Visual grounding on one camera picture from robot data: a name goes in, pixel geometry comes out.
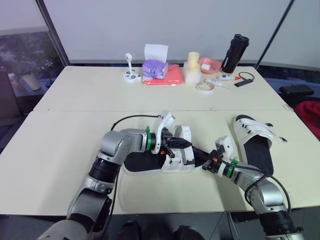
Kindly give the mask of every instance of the red object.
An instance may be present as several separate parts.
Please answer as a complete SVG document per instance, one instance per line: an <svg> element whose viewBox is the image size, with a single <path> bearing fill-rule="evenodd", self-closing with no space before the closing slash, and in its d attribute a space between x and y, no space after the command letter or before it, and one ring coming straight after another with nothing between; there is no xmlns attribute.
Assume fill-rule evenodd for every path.
<svg viewBox="0 0 320 240"><path fill-rule="evenodd" d="M146 80L143 82L145 85L176 85L182 84L184 79L182 77L180 67L177 64L169 65L168 72L164 79L154 78L152 80Z"/></svg>
<svg viewBox="0 0 320 240"><path fill-rule="evenodd" d="M320 141L320 101L303 101L294 112Z"/></svg>
<svg viewBox="0 0 320 240"><path fill-rule="evenodd" d="M200 64L200 70L201 72L205 74L214 74L215 72L218 72L218 70L221 68L221 62L218 60L214 60L210 57L202 57L199 59L198 64ZM202 64L208 64L210 65L209 70L205 70L201 68Z"/></svg>

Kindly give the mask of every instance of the table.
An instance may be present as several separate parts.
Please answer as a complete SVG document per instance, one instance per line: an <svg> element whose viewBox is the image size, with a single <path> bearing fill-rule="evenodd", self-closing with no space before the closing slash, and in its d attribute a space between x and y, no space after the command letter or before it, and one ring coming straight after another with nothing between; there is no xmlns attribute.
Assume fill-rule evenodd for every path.
<svg viewBox="0 0 320 240"><path fill-rule="evenodd" d="M54 80L52 78L44 78L44 79L37 79L37 82L40 86L38 90L32 90L32 88L25 82L20 81L21 88L17 89L12 85L12 89L14 91L14 94L17 98L19 97L25 97L25 96L34 96L34 95L44 95L48 88L46 87L46 84L50 83L51 80Z"/></svg>
<svg viewBox="0 0 320 240"><path fill-rule="evenodd" d="M125 116L143 111L33 111L0 155L0 213L65 215L99 150L102 136ZM293 208L319 205L320 144L296 114L279 110L173 111L176 124L190 125L192 142L205 151L231 135L232 119L246 114L274 125L270 149L274 176L286 187ZM144 129L153 118L131 118L116 130ZM202 169L129 176L120 171L115 214L251 211L244 192Z"/></svg>
<svg viewBox="0 0 320 240"><path fill-rule="evenodd" d="M227 82L210 94L195 89L194 84L143 85L127 83L122 72L127 67L67 66L35 111L211 111L211 110L279 110L286 103L250 66L239 66L234 74L250 72L254 82L242 87L238 81ZM203 75L214 78L220 73Z"/></svg>

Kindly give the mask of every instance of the tissue box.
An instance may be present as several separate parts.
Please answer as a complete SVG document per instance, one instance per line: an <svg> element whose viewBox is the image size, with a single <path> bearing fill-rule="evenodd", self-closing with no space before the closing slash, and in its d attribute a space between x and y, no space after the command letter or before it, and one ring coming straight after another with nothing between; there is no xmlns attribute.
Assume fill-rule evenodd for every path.
<svg viewBox="0 0 320 240"><path fill-rule="evenodd" d="M177 64L169 65L168 72L164 79L153 78L151 80L144 80L143 84L145 85L177 85L183 84L184 78L181 75L180 67Z"/></svg>
<svg viewBox="0 0 320 240"><path fill-rule="evenodd" d="M168 63L149 59L142 65L142 75L145 80L164 79L168 72Z"/></svg>

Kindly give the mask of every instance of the tissue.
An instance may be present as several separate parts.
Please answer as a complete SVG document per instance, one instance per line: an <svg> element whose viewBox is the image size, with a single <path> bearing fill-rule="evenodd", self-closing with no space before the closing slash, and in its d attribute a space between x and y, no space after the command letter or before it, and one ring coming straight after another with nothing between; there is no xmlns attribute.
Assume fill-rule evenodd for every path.
<svg viewBox="0 0 320 240"><path fill-rule="evenodd" d="M145 61L142 65L143 80L164 79L168 72L168 46L161 44L146 44L144 46Z"/></svg>

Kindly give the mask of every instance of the wall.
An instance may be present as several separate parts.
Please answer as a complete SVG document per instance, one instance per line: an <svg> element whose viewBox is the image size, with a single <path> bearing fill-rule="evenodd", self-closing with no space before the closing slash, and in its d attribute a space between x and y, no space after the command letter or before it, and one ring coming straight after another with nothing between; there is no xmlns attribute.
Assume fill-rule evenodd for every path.
<svg viewBox="0 0 320 240"><path fill-rule="evenodd" d="M222 60L234 34L250 38L242 60L255 63L289 0L44 0L71 63L143 61L144 45L169 45Z"/></svg>
<svg viewBox="0 0 320 240"><path fill-rule="evenodd" d="M48 31L34 0L1 0L0 36Z"/></svg>
<svg viewBox="0 0 320 240"><path fill-rule="evenodd" d="M320 70L319 0L295 0L261 64Z"/></svg>

